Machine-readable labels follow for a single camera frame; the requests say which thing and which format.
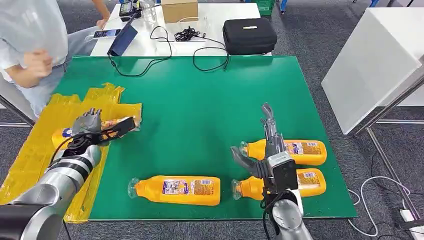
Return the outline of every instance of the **white desk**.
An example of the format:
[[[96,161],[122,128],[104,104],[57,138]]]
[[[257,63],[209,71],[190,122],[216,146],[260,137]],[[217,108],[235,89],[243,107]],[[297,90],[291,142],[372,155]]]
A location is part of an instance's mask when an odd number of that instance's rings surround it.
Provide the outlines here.
[[[321,85],[344,134],[424,74],[424,7],[367,8]],[[424,106],[424,88],[399,106]]]
[[[120,4],[113,9],[109,21],[107,21],[105,30],[122,29],[125,25],[119,17]],[[123,56],[139,56],[139,57],[165,57],[170,54],[168,43],[164,40],[151,40],[150,34],[154,27],[162,26],[168,31],[168,39],[174,40],[174,34],[183,30],[188,23],[165,23],[162,7],[155,7],[157,22],[155,24],[146,23],[144,20],[134,20],[132,26],[138,31],[137,36],[126,49]],[[224,43],[223,26],[226,20],[230,19],[254,19],[260,18],[259,10],[256,3],[199,3],[198,4],[199,21],[206,22],[206,37]],[[194,23],[202,32],[203,23]],[[165,37],[163,29],[157,29],[153,36]],[[203,41],[200,38],[190,42],[171,42],[173,56],[192,56],[194,51],[203,47],[223,47],[219,43],[212,41]],[[97,41],[91,56],[107,56],[113,39],[100,39]],[[199,56],[223,56],[225,51],[219,49],[204,49],[196,53]]]

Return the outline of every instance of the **cardboard box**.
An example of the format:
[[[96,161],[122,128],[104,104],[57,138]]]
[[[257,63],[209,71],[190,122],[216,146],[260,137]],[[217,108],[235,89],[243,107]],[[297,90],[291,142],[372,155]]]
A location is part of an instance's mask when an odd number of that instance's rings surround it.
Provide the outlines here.
[[[162,0],[163,18],[166,24],[176,23],[184,18],[181,22],[196,21],[199,17],[197,0]]]

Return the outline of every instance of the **person's hand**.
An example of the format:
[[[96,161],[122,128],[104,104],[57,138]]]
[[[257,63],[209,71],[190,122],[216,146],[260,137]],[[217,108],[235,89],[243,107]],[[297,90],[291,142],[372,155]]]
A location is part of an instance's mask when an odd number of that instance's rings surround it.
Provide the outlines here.
[[[96,26],[98,26],[101,30],[105,27],[108,20],[106,18],[103,18],[102,20],[98,20],[96,23]]]
[[[25,52],[23,63],[26,70],[35,78],[44,78],[52,73],[52,57],[44,49],[36,49],[33,52]]]

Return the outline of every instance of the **black carrying case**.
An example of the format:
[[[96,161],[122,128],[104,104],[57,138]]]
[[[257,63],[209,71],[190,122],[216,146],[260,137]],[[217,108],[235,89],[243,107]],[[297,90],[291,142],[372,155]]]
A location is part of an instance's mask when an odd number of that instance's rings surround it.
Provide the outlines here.
[[[230,55],[269,53],[277,43],[277,34],[266,18],[226,20],[222,32]]]

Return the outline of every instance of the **power strip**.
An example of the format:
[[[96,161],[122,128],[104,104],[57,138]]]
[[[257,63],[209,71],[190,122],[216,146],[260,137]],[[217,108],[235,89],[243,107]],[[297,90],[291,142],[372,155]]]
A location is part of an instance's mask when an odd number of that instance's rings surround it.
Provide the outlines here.
[[[409,210],[400,210],[400,215],[402,215],[402,218],[405,222],[413,221],[414,218],[411,215],[411,212]],[[424,226],[416,226],[413,228],[410,228],[411,230],[409,233],[412,235],[413,239],[415,240],[424,240]]]

